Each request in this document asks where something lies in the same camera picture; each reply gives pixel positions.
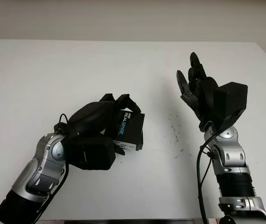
wire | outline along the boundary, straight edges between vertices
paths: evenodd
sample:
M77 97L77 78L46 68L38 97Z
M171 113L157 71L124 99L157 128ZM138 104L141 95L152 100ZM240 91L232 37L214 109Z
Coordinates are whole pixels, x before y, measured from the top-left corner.
M62 114L60 115L60 117L59 117L59 122L61 122L63 116L64 116L64 118L66 119L66 121L67 121L67 123L68 123L69 121L68 121L67 115L65 115L64 113L62 113Z
M197 176L197 188L198 188L198 201L199 201L199 208L200 208L200 213L202 215L202 219L203 219L203 223L204 224L208 224L207 222L207 217L206 217L206 212L204 210L204 204L203 204L203 193L202 193L202 181L201 181L201 178L200 178L200 158L202 156L202 153L203 153L203 150L205 148L208 148L207 145L216 137L218 136L217 133L213 134L211 137L209 137L205 143L200 146L200 149L199 149L199 152L198 152L198 155L197 155L197 160L196 160L196 176Z
M40 217L43 214L43 212L46 210L46 208L51 203L51 201L54 198L54 196L57 194L57 192L60 190L60 188L63 186L64 182L66 181L66 179L68 177L68 174L69 174L69 164L66 163L65 166L66 166L66 169L65 169L65 172L64 172L64 176L63 176L62 181L57 186L57 188L55 189L55 191L52 194L49 195L49 198L47 199L47 201L45 201L45 203L41 206L40 210L38 211L38 216L35 219L35 221L33 222L34 224L40 219Z
M208 170L209 170L209 168L210 168L211 162L212 162L212 158L210 158L210 161L209 161L208 167L207 167L207 169L206 169L206 172L204 173L204 175L203 175L203 179L202 179L202 181L200 182L201 187L203 186L203 181L204 181L204 179L206 178L206 175L207 175Z

white tabletop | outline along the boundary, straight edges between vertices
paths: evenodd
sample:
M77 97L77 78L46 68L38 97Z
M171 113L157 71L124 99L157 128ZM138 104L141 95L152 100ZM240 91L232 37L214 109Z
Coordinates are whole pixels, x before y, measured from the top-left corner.
M203 143L195 114L180 99L195 51L219 85L248 85L237 121L253 185L266 208L266 54L255 43L0 40L0 203L38 140L59 115L71 116L105 93L130 93L146 114L142 151L117 155L108 171L70 167L42 219L199 217L196 155ZM210 169L203 185L209 217L220 217Z

robotic hand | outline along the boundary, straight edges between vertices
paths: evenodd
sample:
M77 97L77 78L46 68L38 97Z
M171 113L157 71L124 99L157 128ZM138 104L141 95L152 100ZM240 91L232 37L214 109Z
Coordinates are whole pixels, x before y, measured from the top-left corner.
M195 112L200 120L199 128L205 132L206 142L200 147L196 161L198 199L203 222L206 224L207 218L201 189L207 172L201 180L199 164L203 150L207 148L220 187L219 207L225 214L220 224L265 224L266 212L261 198L256 197L245 153L233 126L246 109L247 86L231 82L219 87L212 77L206 76L194 52L190 62L189 83L181 71L178 70L176 76L181 98Z
M87 104L69 120L62 114L54 133L39 140L33 159L1 203L0 224L35 223L65 182L69 164L80 169L108 170L115 153L125 155L112 138L100 132L112 124L119 110L126 108L140 113L129 94L117 100L112 94L105 94L99 102ZM66 123L61 122L63 115Z

